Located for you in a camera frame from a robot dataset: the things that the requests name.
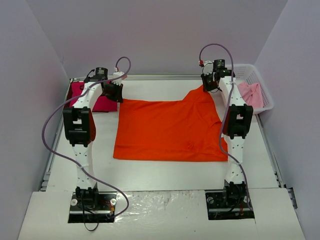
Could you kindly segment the orange t-shirt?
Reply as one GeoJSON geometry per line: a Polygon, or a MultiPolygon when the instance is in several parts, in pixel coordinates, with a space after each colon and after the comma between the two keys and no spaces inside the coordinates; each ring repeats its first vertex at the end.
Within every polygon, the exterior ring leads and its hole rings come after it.
{"type": "Polygon", "coordinates": [[[118,160],[225,162],[227,143],[215,102],[202,87],[181,100],[125,99],[113,157],[118,160]]]}

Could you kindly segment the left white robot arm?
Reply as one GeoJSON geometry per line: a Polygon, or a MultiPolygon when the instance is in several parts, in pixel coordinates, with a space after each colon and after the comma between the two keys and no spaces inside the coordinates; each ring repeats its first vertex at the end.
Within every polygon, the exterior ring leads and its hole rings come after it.
{"type": "Polygon", "coordinates": [[[89,209],[95,209],[101,203],[97,181],[91,178],[94,175],[92,148],[96,138],[93,110],[95,105],[101,105],[107,112],[116,111],[117,104],[123,102],[122,80],[126,78],[118,67],[113,70],[113,80],[108,80],[108,70],[104,67],[97,67],[94,73],[80,83],[77,99],[63,110],[65,137],[80,164],[75,196],[89,209]]]}

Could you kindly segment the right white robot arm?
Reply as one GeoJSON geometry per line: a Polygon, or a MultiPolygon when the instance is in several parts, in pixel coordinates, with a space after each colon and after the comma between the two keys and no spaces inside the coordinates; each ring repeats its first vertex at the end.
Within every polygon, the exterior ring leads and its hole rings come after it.
{"type": "Polygon", "coordinates": [[[225,103],[221,125],[221,139],[227,143],[228,170],[224,179],[222,202],[234,206],[247,195],[247,178],[243,171],[244,143],[249,133],[254,109],[246,104],[236,84],[235,73],[228,69],[225,60],[199,61],[202,68],[203,91],[218,90],[225,103]]]}

